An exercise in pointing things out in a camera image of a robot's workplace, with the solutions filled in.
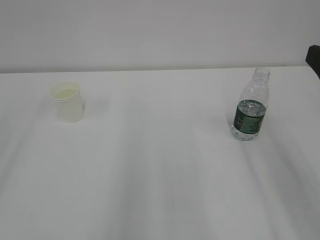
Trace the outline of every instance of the water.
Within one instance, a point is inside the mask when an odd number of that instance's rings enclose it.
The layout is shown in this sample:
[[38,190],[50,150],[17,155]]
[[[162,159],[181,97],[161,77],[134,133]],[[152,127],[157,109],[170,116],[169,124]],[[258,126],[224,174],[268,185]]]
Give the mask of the water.
[[255,100],[242,100],[239,102],[234,122],[231,127],[232,135],[241,141],[255,139],[260,131],[267,108]]

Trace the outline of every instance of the white table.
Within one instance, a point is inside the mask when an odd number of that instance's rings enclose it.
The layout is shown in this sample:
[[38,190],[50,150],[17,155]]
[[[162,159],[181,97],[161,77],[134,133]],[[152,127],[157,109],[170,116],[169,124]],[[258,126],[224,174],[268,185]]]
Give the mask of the white table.
[[[320,81],[272,67],[241,142],[253,71],[0,74],[0,239],[319,240]],[[78,123],[56,119],[60,81],[81,85]]]

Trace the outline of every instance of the plastic cup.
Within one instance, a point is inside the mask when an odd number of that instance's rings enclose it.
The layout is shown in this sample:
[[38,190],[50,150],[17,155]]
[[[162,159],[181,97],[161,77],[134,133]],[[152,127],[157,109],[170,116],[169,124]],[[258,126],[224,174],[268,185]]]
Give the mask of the plastic cup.
[[62,82],[51,89],[58,117],[67,123],[75,123],[84,117],[80,86],[74,82]]

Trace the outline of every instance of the green label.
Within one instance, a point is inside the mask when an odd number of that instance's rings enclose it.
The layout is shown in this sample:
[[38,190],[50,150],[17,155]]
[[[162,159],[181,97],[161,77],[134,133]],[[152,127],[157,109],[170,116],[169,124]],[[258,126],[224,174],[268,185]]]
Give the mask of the green label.
[[261,124],[265,115],[249,116],[240,111],[239,106],[236,108],[233,125],[236,129],[244,134],[256,134],[260,131]]

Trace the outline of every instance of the water bottle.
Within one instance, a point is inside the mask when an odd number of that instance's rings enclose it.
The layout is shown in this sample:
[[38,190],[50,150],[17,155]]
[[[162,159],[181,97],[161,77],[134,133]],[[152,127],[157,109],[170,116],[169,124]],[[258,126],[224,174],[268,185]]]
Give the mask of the water bottle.
[[256,68],[252,81],[243,89],[231,127],[238,140],[250,141],[258,136],[268,107],[269,80],[269,69]]

